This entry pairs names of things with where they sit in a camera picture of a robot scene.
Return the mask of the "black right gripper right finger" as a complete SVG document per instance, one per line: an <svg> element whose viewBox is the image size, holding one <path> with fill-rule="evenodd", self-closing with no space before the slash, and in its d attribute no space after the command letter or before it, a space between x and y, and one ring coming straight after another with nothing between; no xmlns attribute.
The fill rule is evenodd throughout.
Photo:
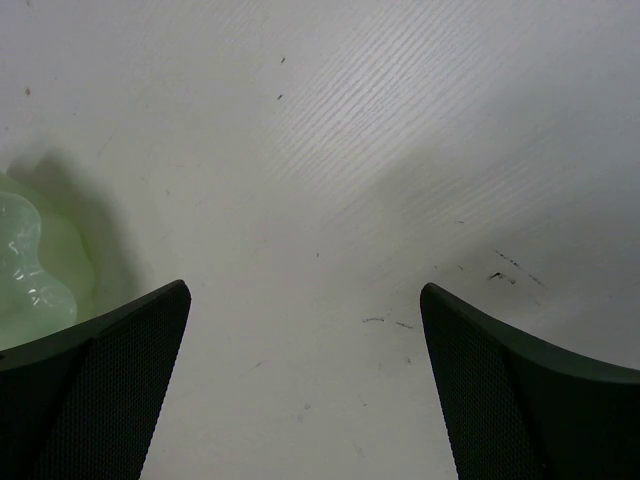
<svg viewBox="0 0 640 480"><path fill-rule="evenodd" d="M638 371L525 333L433 283L420 310L459 478L638 478Z"/></svg>

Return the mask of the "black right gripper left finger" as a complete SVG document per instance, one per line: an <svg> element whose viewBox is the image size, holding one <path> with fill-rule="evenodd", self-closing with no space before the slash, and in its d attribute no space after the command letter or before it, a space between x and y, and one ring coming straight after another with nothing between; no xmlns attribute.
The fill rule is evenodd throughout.
<svg viewBox="0 0 640 480"><path fill-rule="evenodd" d="M2 350L2 478L139 478L190 304L176 280Z"/></svg>

